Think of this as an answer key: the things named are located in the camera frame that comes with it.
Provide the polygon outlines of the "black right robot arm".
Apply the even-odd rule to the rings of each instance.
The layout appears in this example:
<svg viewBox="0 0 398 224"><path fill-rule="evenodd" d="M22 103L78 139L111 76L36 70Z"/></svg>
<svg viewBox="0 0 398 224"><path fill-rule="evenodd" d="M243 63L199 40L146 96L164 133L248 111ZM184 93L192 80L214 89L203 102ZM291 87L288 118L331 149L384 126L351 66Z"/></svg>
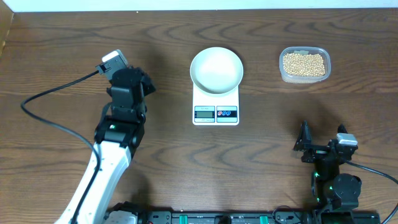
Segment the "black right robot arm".
<svg viewBox="0 0 398 224"><path fill-rule="evenodd" d="M315 166L312 173L312 194L318 205L302 220L306 223L355 224L353 209L359 205L362 181L359 177L341 173L340 165L352 159L358 141L341 124L336 138L326 146L312 143L312 135L306 121L300 132L294 151L303 152L301 161Z"/></svg>

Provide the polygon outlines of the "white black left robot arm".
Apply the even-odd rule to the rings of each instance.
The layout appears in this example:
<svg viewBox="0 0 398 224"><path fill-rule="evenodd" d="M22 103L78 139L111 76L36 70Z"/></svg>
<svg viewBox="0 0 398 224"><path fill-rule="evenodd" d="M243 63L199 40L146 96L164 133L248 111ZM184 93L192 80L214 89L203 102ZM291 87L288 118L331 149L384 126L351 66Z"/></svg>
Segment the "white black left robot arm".
<svg viewBox="0 0 398 224"><path fill-rule="evenodd" d="M94 152L58 223L103 223L116 185L144 136L144 98L155 92L152 80L141 68L129 67L114 72L109 82L112 101L95 129Z"/></svg>

